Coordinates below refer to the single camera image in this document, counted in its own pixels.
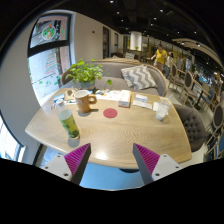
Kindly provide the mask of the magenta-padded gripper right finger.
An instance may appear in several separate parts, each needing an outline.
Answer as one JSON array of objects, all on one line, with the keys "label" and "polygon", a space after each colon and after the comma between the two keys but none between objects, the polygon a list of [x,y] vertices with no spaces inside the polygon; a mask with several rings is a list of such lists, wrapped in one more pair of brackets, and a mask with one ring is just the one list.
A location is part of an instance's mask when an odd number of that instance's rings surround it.
[{"label": "magenta-padded gripper right finger", "polygon": [[159,155],[136,143],[133,144],[133,155],[145,185],[182,169],[168,154]]}]

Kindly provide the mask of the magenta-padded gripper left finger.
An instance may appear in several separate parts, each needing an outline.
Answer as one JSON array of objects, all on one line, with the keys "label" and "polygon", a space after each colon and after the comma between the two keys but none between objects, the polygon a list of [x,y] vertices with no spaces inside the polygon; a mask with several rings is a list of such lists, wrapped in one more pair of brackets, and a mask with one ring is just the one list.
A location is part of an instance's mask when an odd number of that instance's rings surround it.
[{"label": "magenta-padded gripper left finger", "polygon": [[70,153],[56,155],[43,170],[79,185],[91,154],[91,144],[85,144]]}]

